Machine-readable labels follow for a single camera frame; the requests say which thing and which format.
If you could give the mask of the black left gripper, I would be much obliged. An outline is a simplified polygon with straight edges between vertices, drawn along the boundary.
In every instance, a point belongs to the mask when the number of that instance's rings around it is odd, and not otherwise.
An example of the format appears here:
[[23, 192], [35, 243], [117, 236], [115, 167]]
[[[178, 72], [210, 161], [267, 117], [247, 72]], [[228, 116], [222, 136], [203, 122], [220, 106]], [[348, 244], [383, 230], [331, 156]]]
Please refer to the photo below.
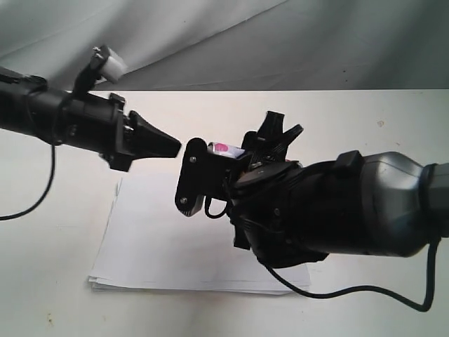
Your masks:
[[176, 158], [181, 142], [151, 125], [136, 111], [123, 113], [125, 98], [88, 94], [64, 106], [59, 122], [59, 141], [97, 152], [115, 171], [127, 172], [132, 161]]

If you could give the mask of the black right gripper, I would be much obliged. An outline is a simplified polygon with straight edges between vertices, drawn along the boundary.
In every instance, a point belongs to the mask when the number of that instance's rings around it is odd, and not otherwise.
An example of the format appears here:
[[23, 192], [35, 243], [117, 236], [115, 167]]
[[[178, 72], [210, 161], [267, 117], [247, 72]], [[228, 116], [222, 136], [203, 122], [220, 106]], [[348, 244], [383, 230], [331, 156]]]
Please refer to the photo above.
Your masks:
[[[271, 268], [319, 262], [330, 253], [369, 253], [361, 202], [364, 160], [306, 168], [273, 164], [286, 161], [288, 147], [304, 130], [296, 124], [284, 131], [284, 117], [268, 111], [259, 129], [244, 135], [245, 151], [236, 158], [212, 152], [201, 138], [189, 140], [175, 193], [178, 211], [190, 217], [206, 199], [232, 199], [231, 219], [242, 225], [257, 260]], [[247, 167], [255, 170], [239, 179]]]

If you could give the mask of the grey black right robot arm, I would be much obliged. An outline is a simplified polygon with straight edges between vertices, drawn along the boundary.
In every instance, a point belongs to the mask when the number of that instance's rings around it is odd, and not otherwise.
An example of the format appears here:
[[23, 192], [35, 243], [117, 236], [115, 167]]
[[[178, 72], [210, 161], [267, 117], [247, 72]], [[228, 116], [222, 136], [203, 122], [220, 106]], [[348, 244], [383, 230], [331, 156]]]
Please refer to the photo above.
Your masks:
[[410, 257], [448, 236], [448, 165], [420, 165], [399, 152], [353, 150], [302, 166], [286, 157], [302, 132], [283, 129], [268, 112], [229, 158], [200, 138], [186, 146], [175, 193], [190, 217], [210, 199], [223, 201], [234, 244], [258, 261], [286, 268], [331, 253]]

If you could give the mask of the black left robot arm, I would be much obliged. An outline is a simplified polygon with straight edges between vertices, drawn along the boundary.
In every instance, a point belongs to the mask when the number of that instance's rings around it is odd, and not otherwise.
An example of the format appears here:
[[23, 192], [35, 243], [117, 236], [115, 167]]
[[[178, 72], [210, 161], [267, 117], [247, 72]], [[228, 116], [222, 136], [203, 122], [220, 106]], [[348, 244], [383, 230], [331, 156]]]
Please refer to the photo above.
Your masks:
[[115, 171], [133, 161], [175, 158], [181, 143], [136, 111], [124, 113], [125, 98], [80, 96], [51, 88], [42, 77], [1, 68], [1, 128], [42, 141], [98, 153]]

